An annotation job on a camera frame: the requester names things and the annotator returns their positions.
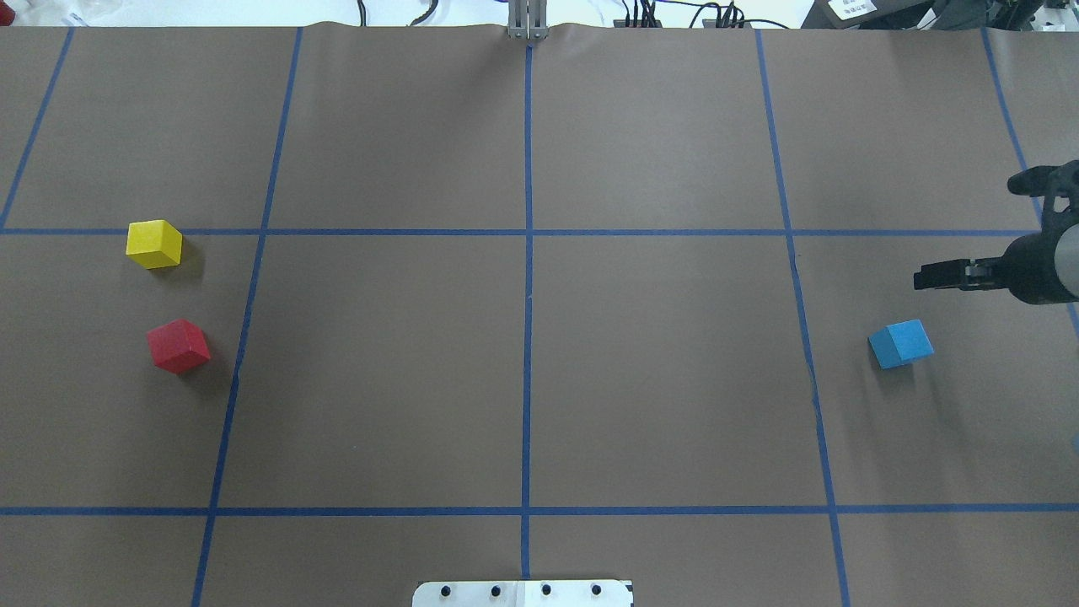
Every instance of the grid line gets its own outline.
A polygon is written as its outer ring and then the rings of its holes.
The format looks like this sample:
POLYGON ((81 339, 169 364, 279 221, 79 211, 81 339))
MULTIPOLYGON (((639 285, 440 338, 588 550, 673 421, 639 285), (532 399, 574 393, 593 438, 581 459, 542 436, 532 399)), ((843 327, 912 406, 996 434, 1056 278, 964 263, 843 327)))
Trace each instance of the grid line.
MULTIPOLYGON (((1015 151, 1015 158, 1019 160, 1020 170, 1026 170, 1026 155, 1023 154, 1023 146, 1019 144, 1019 133, 1015 132, 1015 123, 1012 122, 1011 112, 1008 111, 1008 101, 1005 99, 1005 88, 1000 83, 1000 72, 997 70, 997 59, 993 54, 993 44, 989 42, 989 29, 982 28, 982 45, 985 46, 985 58, 989 61, 989 75, 993 77, 993 87, 997 93, 997 102, 1000 105, 1000 113, 1008 129, 1008 138, 1011 139, 1012 149, 1015 151)), ((1034 206, 1034 213, 1038 216, 1038 224, 1041 224, 1041 208, 1038 198, 1030 196, 1030 204, 1034 206)))
MULTIPOLYGON (((26 147, 19 160, 11 188, 0 211, 0 234, 5 235, 123 235, 126 227, 6 227, 5 223, 12 210, 18 183, 26 169, 32 152, 36 137, 44 119, 50 99, 55 89, 66 56, 73 39, 74 29, 68 28, 64 45, 57 58, 49 86, 42 98, 41 106, 35 119, 26 147)), ((1029 233, 1030 230, 816 230, 795 229, 792 225, 788 206, 786 184, 782 176, 778 136, 775 124, 775 110, 771 102, 764 44, 760 31, 755 32, 765 109, 767 112, 769 135, 771 139, 773 160, 776 169, 777 187, 779 188, 780 205, 783 215, 783 229, 535 229, 532 208, 532 59, 533 47, 525 47, 524 71, 524 203, 525 227, 522 229, 381 229, 381 227, 270 227, 277 168, 286 132, 289 105, 295 85, 301 47, 303 28, 297 28, 293 42, 288 84, 278 125, 267 198, 263 207, 262 221, 259 227, 187 227, 183 233, 190 235, 251 235, 258 236, 251 279, 248 288, 244 321, 241 329, 241 340, 230 388, 229 404, 226 411, 219 444, 218 461, 215 468, 214 485, 207 508, 169 508, 169 507, 0 507, 0 516, 197 516, 206 518, 203 546, 200 552, 200 563, 196 572, 192 605, 201 601, 213 540, 214 524, 217 518, 419 518, 419 516, 519 516, 521 520, 521 574, 523 579, 530 577, 530 516, 742 516, 742 515, 828 515, 833 537, 833 549, 837 575, 839 577, 841 595, 844 606, 849 606, 847 591, 846 567, 843 557, 842 537, 839 535, 838 515, 887 515, 887 514, 920 514, 920 513, 1053 513, 1079 512, 1079 503, 1075 502, 1028 502, 1028 503, 924 503, 924 505, 837 505, 832 486, 831 470, 828 463, 828 446, 824 434, 823 417, 820 409, 817 378, 812 362, 812 349, 805 317, 805 302, 802 295, 801 278, 795 260, 795 236, 1017 236, 1029 233), (349 236, 522 236, 525 239, 525 292, 524 292, 524 351, 522 360, 523 394, 522 394, 522 460, 521 460, 521 506, 520 507, 425 507, 425 508, 334 508, 334 507, 297 507, 297 508, 220 508, 218 506, 223 478, 224 463, 231 425, 235 412, 240 387, 240 371, 246 349, 246 340, 250 327, 251 311, 257 292, 265 239, 270 235, 349 235, 349 236), (531 342, 532 342, 532 294, 533 294, 533 245, 534 237, 561 236, 770 236, 784 237, 788 245, 792 282, 795 301, 798 308, 802 331, 803 349, 812 387, 814 408, 817 419, 818 447, 820 451, 822 474, 825 486, 827 505, 804 506, 671 506, 671 507, 533 507, 531 505, 531 342)), ((982 29, 982 39, 989 63, 994 85, 1003 121, 1011 138, 1016 158, 1021 168, 1026 169, 1026 160, 1020 144, 1011 115, 1008 109, 1003 87, 999 78, 988 32, 982 29)), ((1038 212, 1038 201, 1032 198, 1035 211, 1038 212)), ((1074 306, 1068 306, 1071 323, 1079 336, 1079 316, 1074 306)))
POLYGON ((532 506, 532 44, 524 47, 524 356, 522 361, 521 396, 521 579, 532 577, 531 525, 532 506))
MULTIPOLYGON (((985 58, 989 63, 989 73, 993 74, 993 86, 997 92, 997 102, 1000 105, 1000 114, 1003 116, 1005 125, 1008 127, 1008 136, 1011 138, 1012 148, 1015 150, 1015 160, 1019 161, 1020 170, 1026 170, 1028 168, 1026 155, 1023 153, 1023 146, 1019 141, 1019 133, 1015 130, 1011 111, 1008 109, 1008 98, 1005 96, 1005 87, 1000 81, 1000 71, 997 69, 996 55, 993 53, 993 41, 989 40, 989 30, 985 27, 982 28, 982 45, 985 46, 985 58)), ((1037 197, 1032 197, 1030 204, 1034 205, 1034 215, 1040 225, 1041 206, 1043 203, 1039 203, 1039 198, 1037 197)), ((1071 330, 1075 331, 1076 337, 1079 339, 1079 314, 1076 314, 1075 303, 1066 303, 1065 307, 1068 311, 1068 318, 1071 320, 1071 330)))
POLYGON ((255 261, 251 266, 251 279, 247 288, 247 303, 244 307, 244 321, 240 329, 240 344, 236 347, 236 360, 232 368, 232 385, 229 389, 229 404, 224 411, 224 424, 221 427, 221 442, 218 446, 217 466, 214 470, 214 485, 210 489, 209 512, 206 515, 206 527, 203 532, 202 549, 199 553, 199 568, 195 571, 194 590, 191 593, 191 606, 199 607, 202 602, 203 584, 206 580, 206 565, 209 562, 210 544, 214 541, 214 524, 217 521, 217 507, 221 497, 221 481, 224 475, 224 463, 229 455, 229 439, 232 433, 232 420, 236 412, 236 398, 240 395, 240 371, 244 364, 247 350, 247 336, 251 327, 251 312, 255 307, 255 294, 259 287, 259 271, 262 266, 262 253, 265 250, 267 234, 270 225, 270 212, 273 210, 273 195, 277 185, 277 167, 281 163, 281 151, 285 144, 285 129, 288 125, 288 110, 292 100, 292 87, 296 84, 296 70, 300 60, 300 45, 303 42, 303 28, 296 28, 296 40, 292 43, 292 60, 288 70, 288 84, 285 86, 285 99, 281 109, 281 122, 277 125, 277 141, 274 144, 273 162, 270 166, 270 180, 267 184, 267 198, 262 207, 263 233, 259 234, 258 246, 255 248, 255 261))
MULTIPOLYGON (((1079 502, 1015 503, 877 503, 836 505, 839 514, 933 513, 1079 513, 1079 502)), ((228 507, 215 516, 229 518, 418 518, 418 516, 520 516, 517 506, 459 507, 228 507)), ((795 506, 532 506, 532 516, 796 516, 830 514, 827 505, 795 506)), ((0 507, 0 516, 207 516, 208 508, 169 507, 0 507)))
MULTIPOLYGON (((671 227, 671 229, 519 229, 519 227, 178 227, 187 235, 203 236, 536 236, 536 237, 617 237, 617 236, 677 236, 722 237, 765 236, 784 237, 786 229, 774 227, 671 227)), ((793 227, 795 236, 829 237, 1015 237, 1032 230, 921 230, 921 229, 805 229, 793 227)), ((120 236, 127 227, 3 227, 0 234, 22 236, 120 236)))
POLYGON ((0 210, 0 229, 8 223, 8 216, 11 215, 11 207, 15 204, 15 194, 18 192, 18 183, 23 180, 23 173, 26 164, 30 161, 30 153, 33 151, 33 142, 38 139, 38 130, 41 129, 41 122, 45 119, 45 110, 49 109, 49 101, 53 98, 53 91, 56 89, 56 81, 60 78, 60 70, 64 69, 64 60, 71 49, 71 40, 74 39, 74 28, 69 27, 67 36, 64 37, 64 45, 60 46, 60 54, 56 57, 56 67, 49 79, 49 86, 41 97, 41 106, 38 107, 38 115, 33 118, 33 126, 30 127, 30 135, 26 138, 26 147, 23 148, 23 155, 18 158, 18 166, 11 180, 11 188, 8 190, 8 197, 4 199, 3 209, 0 210))
POLYGON ((768 61, 764 52, 764 39, 761 36, 761 30, 756 29, 753 31, 756 37, 756 54, 761 68, 761 87, 764 93, 764 108, 768 119, 768 136, 771 140, 771 160, 776 169, 779 206, 783 216, 783 227, 787 231, 787 257, 791 266, 791 281, 794 288, 794 301, 798 313, 802 350, 805 357, 806 369, 809 373, 809 385, 812 390, 812 409, 817 427, 817 450, 820 457, 821 474, 823 477, 824 498, 828 500, 828 520, 832 530, 832 551, 835 557, 835 571, 838 577, 839 599, 843 607, 850 607, 850 592, 847 588, 847 565, 843 556, 843 536, 839 533, 839 515, 835 508, 832 467, 828 457, 828 437, 824 433, 824 416, 820 410, 817 371, 814 367, 812 344, 809 341, 809 325, 806 321, 805 299, 802 295, 802 277, 798 275, 797 251, 794 247, 794 227, 791 224, 791 210, 787 199, 787 183, 783 180, 783 163, 779 152, 779 136, 776 133, 776 114, 771 104, 771 89, 768 84, 768 61))

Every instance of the metal bracket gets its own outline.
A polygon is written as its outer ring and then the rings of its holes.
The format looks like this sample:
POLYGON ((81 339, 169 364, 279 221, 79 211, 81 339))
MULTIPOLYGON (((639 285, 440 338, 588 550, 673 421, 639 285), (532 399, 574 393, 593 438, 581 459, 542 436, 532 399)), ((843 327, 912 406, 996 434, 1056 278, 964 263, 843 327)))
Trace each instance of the metal bracket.
POLYGON ((412 607, 633 607, 628 580, 426 582, 412 607))
POLYGON ((506 31, 518 40, 547 38, 547 0, 509 0, 506 31))

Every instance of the yellow cube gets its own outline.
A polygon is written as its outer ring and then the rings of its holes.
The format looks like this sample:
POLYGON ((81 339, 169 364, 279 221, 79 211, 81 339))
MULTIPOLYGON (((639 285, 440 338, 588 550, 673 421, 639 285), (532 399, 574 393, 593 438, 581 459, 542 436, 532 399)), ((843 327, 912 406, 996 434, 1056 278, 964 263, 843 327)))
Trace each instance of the yellow cube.
POLYGON ((127 256, 147 270, 180 264, 183 235, 164 219, 127 225, 127 256))

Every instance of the cube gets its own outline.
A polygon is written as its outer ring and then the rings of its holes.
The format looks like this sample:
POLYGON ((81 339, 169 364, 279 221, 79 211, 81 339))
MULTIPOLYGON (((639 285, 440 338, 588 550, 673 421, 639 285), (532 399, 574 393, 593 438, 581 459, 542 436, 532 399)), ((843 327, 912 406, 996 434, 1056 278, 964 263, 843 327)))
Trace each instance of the cube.
POLYGON ((183 235, 164 219, 127 225, 127 256, 147 270, 180 264, 183 235))
POLYGON ((909 365, 933 354, 933 346, 919 320, 888 326, 870 337, 870 345, 880 369, 909 365))
POLYGON ((153 364, 169 373, 181 374, 209 360, 206 336, 183 319, 150 330, 146 341, 153 364))

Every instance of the black cable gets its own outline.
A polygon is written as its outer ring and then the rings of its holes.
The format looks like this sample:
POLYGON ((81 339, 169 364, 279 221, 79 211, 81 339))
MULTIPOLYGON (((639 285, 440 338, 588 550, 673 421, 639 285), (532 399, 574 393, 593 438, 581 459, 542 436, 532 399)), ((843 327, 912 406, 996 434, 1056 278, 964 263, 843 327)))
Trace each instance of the black cable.
POLYGON ((743 24, 747 24, 747 23, 769 23, 771 25, 779 26, 779 27, 781 27, 783 29, 791 29, 791 28, 787 27, 786 25, 783 25, 783 24, 781 24, 779 22, 774 22, 771 19, 742 19, 740 22, 735 22, 730 27, 741 27, 743 24))
POLYGON ((664 4, 682 4, 683 6, 705 6, 708 4, 714 4, 715 2, 706 2, 701 4, 700 2, 685 2, 684 0, 659 0, 664 4))
POLYGON ((1012 10, 1012 14, 1008 15, 1008 25, 1005 26, 1005 29, 1011 29, 1011 24, 1015 20, 1015 15, 1019 14, 1019 0, 1014 4, 1009 2, 1008 8, 1012 10))
POLYGON ((421 23, 427 20, 427 17, 435 13, 435 9, 438 8, 438 0, 431 0, 431 6, 427 6, 427 11, 420 15, 419 17, 412 19, 412 23, 408 24, 410 27, 413 25, 420 25, 421 23))
POLYGON ((727 4, 726 9, 723 10, 723 15, 720 18, 715 19, 715 27, 718 28, 729 27, 729 24, 732 22, 737 20, 733 18, 734 16, 735 16, 735 3, 732 2, 727 4))
POLYGON ((656 27, 656 9, 648 0, 641 0, 641 27, 656 27))
MULTIPOLYGON (((688 4, 688 2, 675 2, 677 4, 688 4)), ((705 4, 694 4, 698 6, 697 12, 693 14, 693 19, 689 20, 689 29, 697 25, 697 17, 700 16, 701 11, 705 9, 715 9, 715 20, 720 20, 720 13, 723 11, 723 6, 720 6, 715 2, 707 2, 705 4)))

